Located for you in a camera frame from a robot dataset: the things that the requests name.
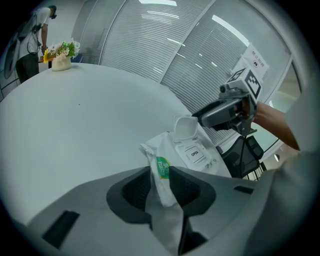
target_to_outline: black slot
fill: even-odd
[[[205,243],[207,239],[198,232],[193,232],[189,218],[183,218],[182,234],[178,248],[178,255],[185,254]]]
[[[170,189],[186,217],[204,214],[216,199],[214,188],[180,169],[170,166]]]
[[[146,200],[151,188],[150,166],[126,177],[110,187],[106,201],[110,209],[126,223],[149,224],[151,215],[145,212]]]
[[[59,249],[79,215],[74,211],[65,210],[47,232],[44,233],[42,238],[53,247]]]
[[[246,186],[236,186],[234,190],[237,190],[246,194],[252,194],[252,192],[254,191],[253,188],[246,187]]]

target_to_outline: person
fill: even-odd
[[[42,53],[47,49],[47,35],[49,18],[56,18],[57,7],[40,8],[32,15],[34,26],[32,31],[23,39],[20,45],[19,57],[16,62],[16,73],[20,84],[39,73],[38,52],[40,50],[39,33],[41,30]]]
[[[246,112],[247,106],[248,105],[243,102],[244,112]],[[260,101],[257,102],[256,106],[257,112],[252,121],[272,133],[291,148],[300,150],[291,129],[286,123],[285,113]]]

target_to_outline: black pants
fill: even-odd
[[[20,84],[39,74],[38,54],[29,53],[28,55],[18,59],[15,65],[16,73],[18,74]]]

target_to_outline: package lid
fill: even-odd
[[[172,133],[172,139],[174,142],[192,140],[197,136],[197,129],[197,117],[176,115],[174,117],[174,132]]]

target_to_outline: black office chair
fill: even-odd
[[[225,153],[222,152],[220,147],[217,147],[217,150],[233,178],[243,178],[249,173],[255,172],[259,168],[259,160],[264,155],[263,149],[253,136],[246,139],[243,136],[238,137],[231,148]]]

